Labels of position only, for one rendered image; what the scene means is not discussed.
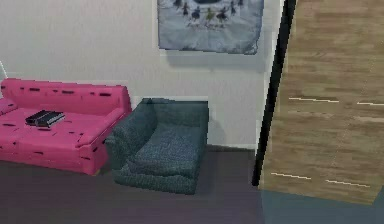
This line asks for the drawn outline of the brown wooden cupboard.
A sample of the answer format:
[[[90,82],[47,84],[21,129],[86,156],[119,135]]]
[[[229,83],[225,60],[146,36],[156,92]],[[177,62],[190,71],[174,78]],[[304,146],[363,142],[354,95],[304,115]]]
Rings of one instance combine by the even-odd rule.
[[[259,187],[375,201],[384,187],[384,0],[297,0]]]

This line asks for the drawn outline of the blue-grey wall picture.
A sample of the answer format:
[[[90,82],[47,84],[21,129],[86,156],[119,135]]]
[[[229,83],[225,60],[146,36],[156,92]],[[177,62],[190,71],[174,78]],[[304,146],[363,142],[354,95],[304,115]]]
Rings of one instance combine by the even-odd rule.
[[[255,55],[264,0],[157,0],[164,50]]]

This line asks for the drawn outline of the black book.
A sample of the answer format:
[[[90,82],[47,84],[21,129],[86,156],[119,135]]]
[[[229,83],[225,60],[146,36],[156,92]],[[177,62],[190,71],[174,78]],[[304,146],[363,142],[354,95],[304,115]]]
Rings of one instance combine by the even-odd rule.
[[[50,127],[65,117],[63,112],[41,110],[25,119],[25,123],[36,127]]]

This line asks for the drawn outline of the pink sofa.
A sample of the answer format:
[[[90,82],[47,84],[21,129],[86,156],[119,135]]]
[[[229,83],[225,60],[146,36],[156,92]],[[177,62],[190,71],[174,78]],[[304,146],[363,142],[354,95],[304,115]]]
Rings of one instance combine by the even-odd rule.
[[[0,82],[0,160],[95,175],[107,162],[105,139],[132,112],[125,86],[7,78]],[[63,112],[50,127],[25,119]]]

